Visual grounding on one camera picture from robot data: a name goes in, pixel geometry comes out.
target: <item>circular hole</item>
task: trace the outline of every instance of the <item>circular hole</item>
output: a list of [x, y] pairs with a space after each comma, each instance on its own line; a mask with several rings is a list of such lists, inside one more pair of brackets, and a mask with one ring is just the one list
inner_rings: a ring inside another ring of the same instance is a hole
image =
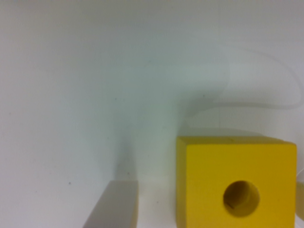
[[248, 181], [237, 181], [230, 184], [224, 194], [224, 205], [227, 211], [236, 217], [252, 214], [259, 203], [257, 188]]

